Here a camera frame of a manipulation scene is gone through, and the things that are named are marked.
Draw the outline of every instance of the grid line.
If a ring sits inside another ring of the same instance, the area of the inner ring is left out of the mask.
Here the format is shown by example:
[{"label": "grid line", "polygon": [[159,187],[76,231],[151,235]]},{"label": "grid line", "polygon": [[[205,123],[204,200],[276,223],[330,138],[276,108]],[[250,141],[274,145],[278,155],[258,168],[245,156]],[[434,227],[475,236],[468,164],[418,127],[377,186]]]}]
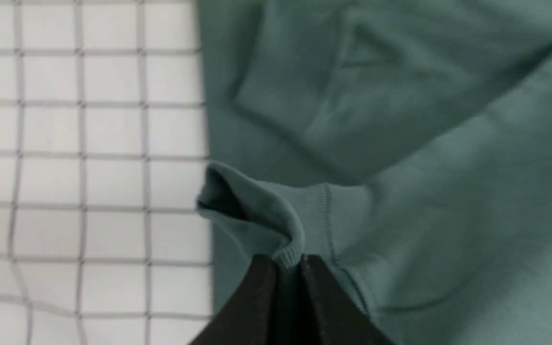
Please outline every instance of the grid line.
[{"label": "grid line", "polygon": [[[75,49],[24,49],[21,51],[26,57],[74,57],[77,52]],[[98,49],[89,48],[83,50],[86,57],[136,57],[138,51],[132,48],[117,48],[117,49]],[[199,48],[185,49],[164,49],[164,48],[145,48],[144,53],[147,56],[154,57],[186,57],[189,55],[198,55],[201,53]],[[0,57],[13,57],[17,54],[14,49],[0,48]]]},{"label": "grid line", "polygon": [[[191,2],[194,0],[145,0],[147,4],[178,4]],[[9,6],[15,0],[0,0],[0,6]],[[134,4],[136,0],[84,0],[85,5],[121,5]],[[69,6],[74,4],[74,0],[24,0],[27,5],[42,5],[42,6]]]},{"label": "grid line", "polygon": [[[20,306],[25,305],[25,301],[22,297],[13,295],[0,294],[0,303],[17,304]],[[54,304],[45,303],[41,301],[33,302],[33,309],[48,314],[54,314],[57,316],[69,317],[76,319],[77,314],[73,310],[67,310]],[[145,319],[147,314],[145,312],[86,312],[83,313],[83,319]],[[176,312],[153,312],[149,313],[149,317],[153,319],[176,319],[176,320],[197,320],[205,321],[210,319],[209,315],[198,314],[184,314]]]},{"label": "grid line", "polygon": [[150,212],[150,148],[149,148],[149,107],[148,99],[148,81],[147,81],[147,51],[146,51],[146,7],[144,0],[138,0],[136,5],[136,42],[138,43],[138,89],[140,94],[141,107],[141,149],[143,170],[143,204],[144,204],[144,247],[145,247],[145,279],[144,279],[144,294],[145,294],[145,323],[144,323],[144,344],[150,345],[150,327],[151,318],[150,312],[152,309],[152,245],[151,245],[151,212]]},{"label": "grid line", "polygon": [[10,269],[18,286],[18,290],[23,298],[25,312],[27,314],[26,324],[26,345],[31,345],[33,336],[33,305],[27,283],[24,281],[23,274],[18,266],[14,256],[14,238],[16,230],[16,217],[18,214],[18,196],[20,194],[20,180],[23,173],[23,135],[24,135],[24,54],[23,50],[23,18],[22,18],[22,0],[15,0],[13,3],[13,27],[14,27],[14,48],[15,48],[15,69],[16,69],[16,92],[17,92],[17,137],[16,137],[16,166],[12,193],[12,209],[10,216],[10,227],[7,239],[7,255],[10,258]]},{"label": "grid line", "polygon": [[[16,157],[19,154],[18,151],[13,150],[1,150],[0,157]],[[146,160],[151,161],[196,161],[204,162],[208,157],[204,156],[185,156],[185,155],[153,155],[147,156],[144,154],[135,155],[132,153],[86,153],[85,151],[79,152],[52,152],[52,151],[20,151],[20,154],[25,158],[37,158],[37,159],[78,159],[78,157],[84,157],[87,160]]]},{"label": "grid line", "polygon": [[82,317],[82,297],[84,280],[84,258],[86,251],[86,228],[87,228],[87,210],[86,210],[86,94],[85,94],[85,69],[84,69],[84,28],[82,21],[82,1],[74,1],[74,41],[75,41],[75,63],[76,63],[76,92],[78,95],[78,143],[80,149],[79,177],[80,177],[80,248],[78,257],[78,271],[76,273],[76,326],[78,329],[78,338],[80,345],[87,345],[88,338],[84,327]]},{"label": "grid line", "polygon": [[[6,201],[0,201],[0,208],[10,208],[13,205]],[[19,203],[18,209],[30,210],[82,210],[83,205],[79,204],[46,204],[46,203]],[[89,205],[86,206],[88,212],[120,212],[120,213],[138,213],[144,212],[144,207],[138,206],[117,206],[117,205]],[[196,214],[194,209],[175,208],[175,207],[151,207],[149,212],[155,214]]]},{"label": "grid line", "polygon": [[[77,100],[25,100],[25,107],[61,107],[61,108],[76,108],[78,107]],[[18,100],[0,98],[0,107],[15,107]],[[143,105],[139,102],[125,101],[85,101],[87,108],[108,108],[108,109],[137,109]],[[146,104],[152,109],[198,109],[205,107],[204,102],[150,102]]]}]

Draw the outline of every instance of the white grid surface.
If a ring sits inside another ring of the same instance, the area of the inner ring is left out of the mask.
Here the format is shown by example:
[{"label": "white grid surface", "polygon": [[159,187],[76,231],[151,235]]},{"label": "white grid surface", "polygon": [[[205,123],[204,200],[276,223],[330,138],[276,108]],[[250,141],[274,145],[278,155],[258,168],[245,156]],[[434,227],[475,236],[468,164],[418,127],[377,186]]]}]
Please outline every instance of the white grid surface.
[{"label": "white grid surface", "polygon": [[0,0],[0,345],[176,345],[206,325],[195,11]]}]

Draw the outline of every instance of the green cloth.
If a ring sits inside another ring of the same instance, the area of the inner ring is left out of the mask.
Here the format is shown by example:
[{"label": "green cloth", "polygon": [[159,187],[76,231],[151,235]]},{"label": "green cloth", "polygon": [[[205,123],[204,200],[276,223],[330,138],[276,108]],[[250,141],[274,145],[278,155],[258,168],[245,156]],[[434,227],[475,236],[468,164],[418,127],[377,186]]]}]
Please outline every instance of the green cloth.
[{"label": "green cloth", "polygon": [[552,0],[199,0],[218,311],[324,258],[397,345],[552,344]]}]

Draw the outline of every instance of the sweatshirt sleeve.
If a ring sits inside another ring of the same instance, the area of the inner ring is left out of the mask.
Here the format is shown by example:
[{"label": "sweatshirt sleeve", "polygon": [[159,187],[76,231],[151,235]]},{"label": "sweatshirt sleeve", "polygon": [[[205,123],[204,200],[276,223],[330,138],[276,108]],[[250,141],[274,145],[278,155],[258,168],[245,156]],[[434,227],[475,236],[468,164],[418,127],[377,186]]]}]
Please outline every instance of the sweatshirt sleeve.
[{"label": "sweatshirt sleeve", "polygon": [[344,0],[268,0],[235,103],[301,136],[325,100],[341,46]]}]

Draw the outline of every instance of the teal fabric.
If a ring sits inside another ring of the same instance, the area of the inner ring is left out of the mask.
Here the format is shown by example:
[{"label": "teal fabric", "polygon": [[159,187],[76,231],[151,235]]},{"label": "teal fabric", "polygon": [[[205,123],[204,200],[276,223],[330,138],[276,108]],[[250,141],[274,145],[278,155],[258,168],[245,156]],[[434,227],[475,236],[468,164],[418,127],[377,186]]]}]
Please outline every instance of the teal fabric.
[{"label": "teal fabric", "polygon": [[322,256],[397,345],[552,344],[552,0],[199,0],[215,310]]}]

